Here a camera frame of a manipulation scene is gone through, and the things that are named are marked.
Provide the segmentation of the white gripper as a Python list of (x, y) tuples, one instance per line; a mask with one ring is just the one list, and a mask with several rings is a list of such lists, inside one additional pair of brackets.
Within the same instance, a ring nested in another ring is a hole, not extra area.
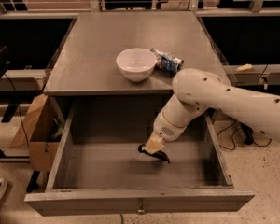
[(169, 123), (163, 115), (157, 116), (153, 123), (153, 133), (147, 140), (144, 150), (154, 154), (164, 148), (164, 141), (173, 142), (185, 131)]

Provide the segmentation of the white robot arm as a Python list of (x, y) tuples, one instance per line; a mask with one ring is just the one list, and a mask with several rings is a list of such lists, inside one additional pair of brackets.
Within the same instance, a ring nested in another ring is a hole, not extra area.
[(209, 108), (280, 142), (279, 95), (236, 88), (194, 68), (178, 72), (172, 89), (173, 95), (154, 120), (151, 136), (138, 148), (141, 153), (164, 160), (164, 144), (178, 139)]

